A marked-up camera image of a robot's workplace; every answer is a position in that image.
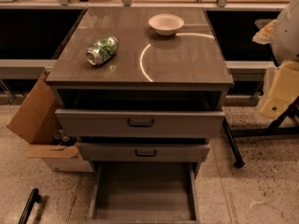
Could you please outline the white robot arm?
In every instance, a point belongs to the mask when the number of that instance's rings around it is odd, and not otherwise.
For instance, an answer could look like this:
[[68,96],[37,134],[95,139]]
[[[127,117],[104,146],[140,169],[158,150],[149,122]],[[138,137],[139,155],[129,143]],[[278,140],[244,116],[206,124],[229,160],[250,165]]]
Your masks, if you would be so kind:
[[278,63],[299,60],[299,0],[291,0],[279,13],[272,50]]

